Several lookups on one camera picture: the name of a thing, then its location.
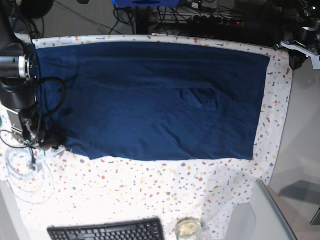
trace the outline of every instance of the gray floor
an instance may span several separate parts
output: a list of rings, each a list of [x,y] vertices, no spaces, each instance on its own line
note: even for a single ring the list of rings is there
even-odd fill
[[[110,28],[116,23],[109,0],[60,0],[79,14]],[[233,8],[233,0],[220,0]],[[106,35],[107,27],[92,24],[55,3],[44,18],[45,37]],[[131,34],[131,27],[119,24],[117,31]],[[294,72],[292,92],[281,148],[270,184],[270,191],[299,240],[319,240],[320,226],[309,223],[320,206],[320,71],[310,61]]]

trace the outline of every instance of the confetti pattern fabric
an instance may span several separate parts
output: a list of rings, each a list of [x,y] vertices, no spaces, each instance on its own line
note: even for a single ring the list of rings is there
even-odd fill
[[[273,49],[212,39],[175,36],[82,36],[35,40],[37,48],[108,41],[162,42],[224,48],[266,55],[264,98],[257,128],[252,161],[241,159],[150,161],[103,157],[90,161],[66,152],[47,161],[51,173],[30,182],[19,182],[22,189],[41,190],[29,194],[16,189],[16,195],[37,203],[18,205],[29,229],[46,231],[49,226],[104,224],[159,217],[165,239],[174,240],[176,223],[186,217],[201,219],[206,240],[223,239],[233,209],[248,203],[256,179],[269,184],[276,164],[285,125],[292,71],[288,54]],[[6,110],[1,107],[3,129],[10,129]],[[3,134],[8,142],[11,137]],[[0,145],[0,180],[8,175]]]

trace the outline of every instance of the blue cloth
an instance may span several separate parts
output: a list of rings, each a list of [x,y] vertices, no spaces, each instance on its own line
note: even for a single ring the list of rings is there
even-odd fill
[[[67,85],[47,123],[74,153],[142,161],[251,160],[270,59],[247,52],[152,42],[37,50],[43,77]],[[43,86],[46,110],[61,99]]]

